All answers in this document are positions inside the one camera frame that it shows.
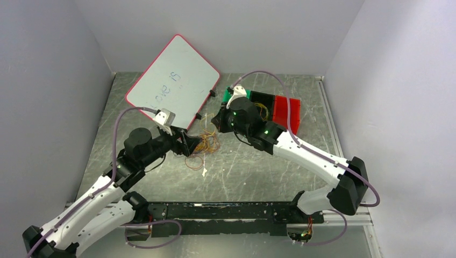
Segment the green plastic bin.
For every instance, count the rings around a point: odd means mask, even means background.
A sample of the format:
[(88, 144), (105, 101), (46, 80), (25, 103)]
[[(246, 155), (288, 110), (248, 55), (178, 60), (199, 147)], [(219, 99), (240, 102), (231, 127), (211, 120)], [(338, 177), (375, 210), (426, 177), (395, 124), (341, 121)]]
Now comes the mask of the green plastic bin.
[[(251, 99), (251, 91), (250, 90), (246, 90), (246, 93), (247, 93), (246, 97), (250, 100)], [(229, 92), (228, 89), (226, 89), (225, 92), (224, 92), (223, 98), (222, 98), (222, 103), (227, 103), (231, 97), (232, 97), (232, 94)]]

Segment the black plastic bin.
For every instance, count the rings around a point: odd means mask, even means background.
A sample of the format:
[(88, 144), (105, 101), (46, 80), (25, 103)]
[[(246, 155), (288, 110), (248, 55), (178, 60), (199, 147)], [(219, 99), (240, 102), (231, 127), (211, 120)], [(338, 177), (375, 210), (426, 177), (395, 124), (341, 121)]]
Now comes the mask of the black plastic bin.
[(251, 91), (251, 99), (250, 99), (262, 120), (272, 120), (273, 119), (273, 111), (274, 111), (274, 103), (275, 103), (275, 96), (271, 94), (266, 94), (263, 92)]

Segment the red plastic bin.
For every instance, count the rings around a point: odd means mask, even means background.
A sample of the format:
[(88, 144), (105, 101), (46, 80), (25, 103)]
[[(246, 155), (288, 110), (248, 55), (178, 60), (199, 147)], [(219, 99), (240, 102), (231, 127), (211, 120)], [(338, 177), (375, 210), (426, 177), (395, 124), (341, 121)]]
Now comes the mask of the red plastic bin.
[(300, 110), (301, 101), (296, 98), (291, 98), (290, 114), (288, 114), (287, 98), (276, 95), (274, 99), (272, 121), (284, 127), (288, 127), (287, 122), (290, 120), (291, 131), (297, 135), (301, 121)]

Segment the pink framed whiteboard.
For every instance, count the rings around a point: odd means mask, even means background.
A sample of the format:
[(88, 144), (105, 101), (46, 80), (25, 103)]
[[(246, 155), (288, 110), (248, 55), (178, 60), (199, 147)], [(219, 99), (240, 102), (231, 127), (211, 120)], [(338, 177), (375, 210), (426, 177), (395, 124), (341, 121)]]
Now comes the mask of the pink framed whiteboard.
[(176, 34), (128, 90), (132, 106), (175, 113), (173, 126), (189, 129), (220, 79), (220, 73), (183, 36)]

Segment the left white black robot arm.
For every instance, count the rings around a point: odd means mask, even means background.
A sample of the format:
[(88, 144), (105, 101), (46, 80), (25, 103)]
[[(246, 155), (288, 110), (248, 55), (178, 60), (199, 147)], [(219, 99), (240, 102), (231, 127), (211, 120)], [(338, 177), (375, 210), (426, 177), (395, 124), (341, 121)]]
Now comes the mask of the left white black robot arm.
[(201, 142), (178, 127), (171, 127), (170, 133), (160, 131), (156, 138), (146, 128), (134, 129), (115, 162), (87, 192), (53, 220), (23, 232), (26, 256), (78, 257), (117, 227), (143, 223), (149, 204), (130, 189), (145, 176), (147, 166), (169, 151), (190, 156)]

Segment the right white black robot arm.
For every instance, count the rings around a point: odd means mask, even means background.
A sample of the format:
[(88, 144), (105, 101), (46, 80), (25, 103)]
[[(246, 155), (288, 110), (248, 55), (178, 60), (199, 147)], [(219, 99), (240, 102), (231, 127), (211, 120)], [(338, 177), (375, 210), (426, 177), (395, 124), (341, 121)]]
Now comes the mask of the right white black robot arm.
[(211, 122), (219, 133), (233, 132), (236, 137), (245, 137), (253, 148), (297, 163), (326, 182), (325, 187), (299, 195), (290, 208), (295, 222), (302, 223), (323, 210), (356, 214), (368, 188), (362, 159), (331, 155), (299, 139), (282, 125), (262, 120), (257, 107), (246, 97), (222, 105)]

